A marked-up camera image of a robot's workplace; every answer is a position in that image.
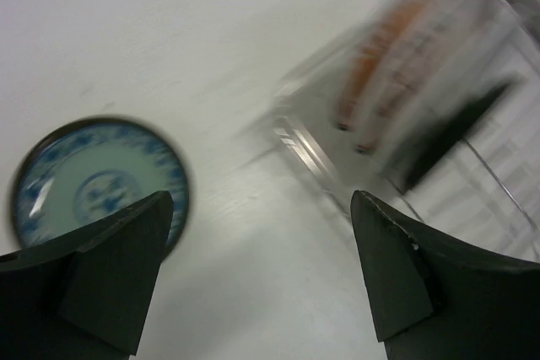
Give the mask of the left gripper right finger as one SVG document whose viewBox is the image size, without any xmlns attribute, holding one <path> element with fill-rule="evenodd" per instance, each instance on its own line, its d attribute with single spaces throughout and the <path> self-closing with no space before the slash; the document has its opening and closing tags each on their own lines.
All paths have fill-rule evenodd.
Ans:
<svg viewBox="0 0 540 360">
<path fill-rule="evenodd" d="M 350 211 L 388 358 L 538 358 L 538 263 L 463 242 L 365 191 Z"/>
</svg>

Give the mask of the white plate red rim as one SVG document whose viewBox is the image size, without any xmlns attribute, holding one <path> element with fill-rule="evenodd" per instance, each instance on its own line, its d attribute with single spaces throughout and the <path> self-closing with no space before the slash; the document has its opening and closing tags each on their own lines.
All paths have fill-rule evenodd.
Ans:
<svg viewBox="0 0 540 360">
<path fill-rule="evenodd" d="M 406 0 L 359 49 L 337 103 L 337 126 L 354 132 L 359 153 L 373 153 L 393 122 L 448 55 L 456 0 Z"/>
</svg>

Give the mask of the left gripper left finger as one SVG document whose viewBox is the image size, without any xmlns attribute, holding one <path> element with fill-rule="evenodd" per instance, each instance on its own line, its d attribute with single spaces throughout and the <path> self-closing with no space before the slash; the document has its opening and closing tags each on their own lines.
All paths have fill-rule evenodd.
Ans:
<svg viewBox="0 0 540 360">
<path fill-rule="evenodd" d="M 136 355 L 170 231 L 158 191 L 97 222 L 1 257 L 3 359 Z"/>
</svg>

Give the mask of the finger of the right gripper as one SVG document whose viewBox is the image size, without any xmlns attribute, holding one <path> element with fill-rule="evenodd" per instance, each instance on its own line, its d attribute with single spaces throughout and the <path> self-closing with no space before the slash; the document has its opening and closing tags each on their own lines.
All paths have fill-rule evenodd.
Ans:
<svg viewBox="0 0 540 360">
<path fill-rule="evenodd" d="M 523 83 L 520 77 L 504 77 L 480 89 L 450 114 L 413 129 L 392 156 L 396 171 L 389 176 L 398 190 L 412 190 L 478 123 L 508 94 Z"/>
</svg>

